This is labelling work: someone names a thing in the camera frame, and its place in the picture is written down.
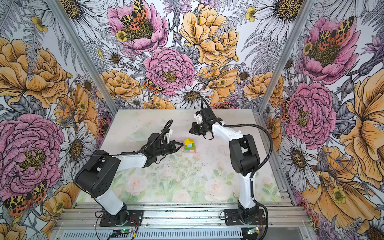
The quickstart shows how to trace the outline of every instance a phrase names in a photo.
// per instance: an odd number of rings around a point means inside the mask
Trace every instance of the floral table mat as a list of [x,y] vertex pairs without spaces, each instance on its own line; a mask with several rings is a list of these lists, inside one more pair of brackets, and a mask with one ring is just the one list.
[[[173,119],[171,140],[184,142],[191,138],[196,153],[167,155],[159,164],[116,173],[112,189],[125,203],[132,202],[234,202],[239,196],[239,175],[230,162],[228,143],[219,137],[206,140],[189,133],[196,110],[119,110],[104,139],[101,149],[110,154],[137,151],[151,133],[160,132]],[[214,110],[227,124],[254,123],[251,110]],[[244,127],[251,134],[260,155],[266,151],[258,129]],[[269,163],[258,173],[254,185],[255,198],[262,202],[278,202],[281,197]],[[78,202],[89,202],[82,192]]]

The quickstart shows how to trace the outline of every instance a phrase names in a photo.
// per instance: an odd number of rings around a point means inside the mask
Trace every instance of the butterfly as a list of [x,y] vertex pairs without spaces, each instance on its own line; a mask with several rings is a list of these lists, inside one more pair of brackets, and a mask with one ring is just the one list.
[[17,217],[24,213],[26,208],[33,208],[34,204],[39,204],[43,201],[47,194],[47,182],[44,180],[39,183],[32,192],[26,196],[14,196],[4,201],[4,206],[10,210],[11,217]]
[[143,23],[143,20],[148,19],[148,9],[144,7],[142,0],[135,0],[133,3],[133,10],[131,15],[123,16],[120,21],[126,28],[137,30],[140,28],[140,24]]
[[351,35],[349,30],[351,29],[354,20],[355,16],[351,16],[345,20],[338,29],[335,29],[332,32],[326,30],[321,31],[319,33],[319,49],[324,51],[333,43],[336,45],[344,43]]
[[163,87],[160,87],[160,86],[156,86],[155,84],[153,84],[153,82],[149,79],[149,78],[145,78],[144,82],[143,82],[143,86],[145,88],[149,88],[153,93],[155,94],[159,94],[159,93],[162,93],[164,91],[164,88]]

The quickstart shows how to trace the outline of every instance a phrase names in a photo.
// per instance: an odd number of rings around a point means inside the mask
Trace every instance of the tabletop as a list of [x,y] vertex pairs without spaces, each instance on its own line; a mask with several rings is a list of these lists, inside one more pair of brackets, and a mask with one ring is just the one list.
[[[119,110],[101,145],[110,154],[139,150],[148,137],[160,133],[170,119],[173,134],[170,140],[182,142],[190,138],[196,153],[167,155],[159,164],[116,173],[112,189],[124,203],[132,202],[234,202],[239,196],[238,174],[230,162],[228,142],[219,137],[206,140],[189,133],[196,110]],[[226,124],[255,123],[249,109],[214,110]],[[251,134],[263,160],[266,151],[259,130],[254,127],[234,128]],[[262,202],[279,202],[281,197],[269,163],[256,174],[255,198]],[[86,193],[80,193],[78,202],[89,202]]]

